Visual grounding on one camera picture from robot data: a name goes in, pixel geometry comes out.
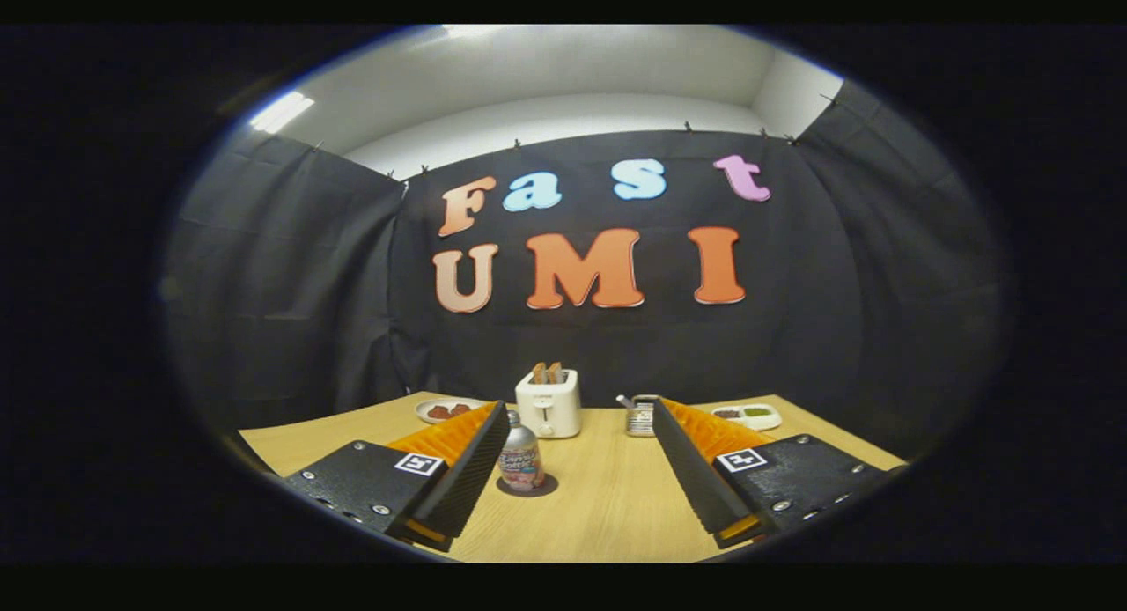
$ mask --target white wall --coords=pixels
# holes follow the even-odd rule
[[[683,130],[799,136],[841,90],[842,79],[775,51],[747,106],[669,96],[591,94],[532,98],[462,110],[358,147],[345,158],[398,178],[521,144],[635,131]]]
[[[745,106],[695,98],[645,95],[575,95],[532,98],[462,110],[411,126],[345,156],[375,171],[408,178],[421,165],[432,169],[513,145],[551,139],[650,130],[760,133],[766,126]]]
[[[777,50],[752,110],[770,125],[767,133],[798,138],[841,89],[842,79],[837,74]]]

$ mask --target ceiling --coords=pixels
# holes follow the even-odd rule
[[[751,106],[775,50],[724,26],[419,26],[323,67],[282,133],[346,154],[480,106],[641,94]]]

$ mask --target black curtain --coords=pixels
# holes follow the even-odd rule
[[[249,129],[202,170],[161,283],[172,362],[223,433],[402,396],[387,255],[402,196],[335,154]]]
[[[772,189],[766,202],[737,196],[713,162],[743,154]],[[667,186],[651,200],[615,195],[616,162],[654,159]],[[558,178],[550,209],[507,211],[509,184],[526,174]],[[440,238],[443,194],[483,177],[496,188],[474,224]],[[616,407],[619,393],[662,393],[687,404],[779,393],[811,410],[849,405],[861,348],[860,292],[849,238],[833,202],[799,149],[760,134],[637,132],[561,139],[502,151],[416,175],[392,247],[396,355],[412,388],[514,400],[536,362],[579,371],[584,406]],[[639,232],[633,273],[645,302],[601,309],[592,295],[533,310],[534,257],[527,238],[564,234],[582,257],[613,227]],[[701,304],[696,227],[728,227],[746,298]],[[436,253],[496,243],[492,294],[473,313],[452,313],[435,296]],[[463,255],[459,289],[473,290]],[[842,415],[848,428],[857,414]]]
[[[861,286],[857,415],[826,417],[920,453],[967,415],[1009,349],[1003,222],[928,134],[853,82],[796,149],[837,209]]]
[[[756,162],[766,202],[734,195],[712,162]],[[665,193],[615,196],[612,166],[656,159]],[[506,211],[509,183],[548,171],[560,202]],[[469,229],[440,237],[443,194],[483,177],[496,188]],[[845,82],[796,142],[752,134],[640,132],[524,145],[416,175],[392,249],[396,355],[408,386],[512,401],[536,362],[580,374],[584,406],[655,392],[689,404],[778,393],[905,458],[965,414],[1004,351],[1005,251],[980,201],[925,134]],[[701,306],[693,227],[729,227],[747,298]],[[645,302],[531,310],[527,238],[561,233],[586,255],[600,231],[630,227]],[[492,294],[473,313],[436,302],[432,257],[496,243]]]

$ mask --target fast umi sign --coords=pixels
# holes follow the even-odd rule
[[[716,172],[725,175],[734,200],[766,202],[771,189],[756,183],[761,172],[756,162],[736,154],[728,154],[712,162]],[[437,230],[440,238],[454,238],[474,225],[474,214],[483,209],[504,209],[512,216],[531,209],[548,210],[566,196],[567,187],[551,171],[521,175],[508,183],[508,191],[499,195],[497,179],[491,175],[446,191],[445,219]],[[665,167],[659,160],[622,160],[611,168],[606,186],[625,202],[650,201],[666,191],[676,191],[665,178]],[[543,233],[527,238],[525,247],[535,257],[534,290],[526,304],[533,310],[554,310],[565,301],[579,307],[587,301],[600,308],[636,308],[646,301],[635,277],[633,247],[641,238],[630,227],[609,227],[595,238],[586,255],[579,255],[571,242],[560,233]],[[700,286],[694,293],[698,303],[724,306],[743,301],[746,296],[736,274],[733,247],[739,233],[731,227],[693,227],[687,242],[696,246],[700,255]],[[494,257],[500,250],[496,243],[480,243],[462,250],[436,253],[435,294],[440,306],[455,313],[473,313],[482,309],[492,294]],[[472,263],[473,289],[459,291],[458,269],[463,255]]]

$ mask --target blue letter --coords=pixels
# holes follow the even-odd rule
[[[651,200],[665,193],[665,167],[657,160],[623,160],[611,167],[611,177],[620,183],[614,194],[624,200]]]
[[[551,206],[559,204],[560,200],[564,200],[559,191],[556,191],[557,183],[559,180],[556,175],[548,171],[521,175],[508,185],[508,189],[513,193],[505,197],[502,206],[509,213],[527,211],[530,206],[551,209]]]

